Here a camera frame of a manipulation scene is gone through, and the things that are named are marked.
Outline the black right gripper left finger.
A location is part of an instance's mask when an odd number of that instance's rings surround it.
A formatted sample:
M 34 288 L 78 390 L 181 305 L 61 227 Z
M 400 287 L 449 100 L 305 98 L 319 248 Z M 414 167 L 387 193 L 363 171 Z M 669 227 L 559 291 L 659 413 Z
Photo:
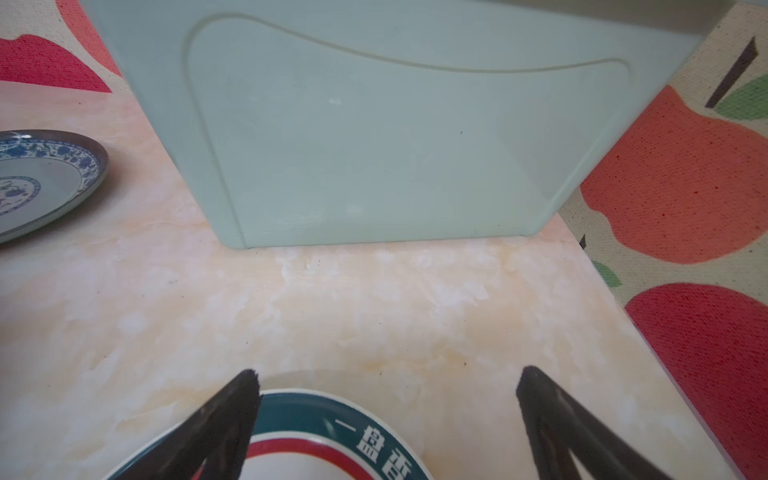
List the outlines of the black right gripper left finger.
M 237 479 L 262 396 L 245 369 L 187 420 L 120 469 L 117 479 Z

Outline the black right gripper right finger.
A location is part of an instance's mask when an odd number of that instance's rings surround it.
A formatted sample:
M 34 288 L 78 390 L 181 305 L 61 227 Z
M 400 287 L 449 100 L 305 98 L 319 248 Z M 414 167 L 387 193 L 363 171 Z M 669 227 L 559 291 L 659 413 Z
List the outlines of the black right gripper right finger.
M 576 461 L 595 479 L 670 479 L 538 367 L 524 367 L 516 396 L 541 479 L 579 479 Z

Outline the green red rimmed white plate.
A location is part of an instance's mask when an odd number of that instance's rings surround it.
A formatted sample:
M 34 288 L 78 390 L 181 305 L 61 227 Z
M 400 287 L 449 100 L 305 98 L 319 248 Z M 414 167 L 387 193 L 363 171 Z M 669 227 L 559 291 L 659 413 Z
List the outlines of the green red rimmed white plate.
M 394 430 L 357 404 L 315 390 L 262 394 L 242 479 L 431 479 Z

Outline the mint green plastic bin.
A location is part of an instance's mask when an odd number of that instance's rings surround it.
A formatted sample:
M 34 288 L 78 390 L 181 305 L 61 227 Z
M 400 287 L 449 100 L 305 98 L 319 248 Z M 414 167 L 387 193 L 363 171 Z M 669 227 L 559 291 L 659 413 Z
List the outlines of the mint green plastic bin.
M 540 231 L 726 1 L 86 1 L 218 240 Z

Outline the small blue patterned plate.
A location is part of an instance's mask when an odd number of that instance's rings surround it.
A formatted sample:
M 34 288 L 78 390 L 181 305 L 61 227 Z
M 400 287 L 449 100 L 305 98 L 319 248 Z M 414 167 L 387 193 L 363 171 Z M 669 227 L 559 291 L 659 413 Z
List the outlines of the small blue patterned plate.
M 1 133 L 1 242 L 28 235 L 88 199 L 106 179 L 97 141 L 58 130 Z

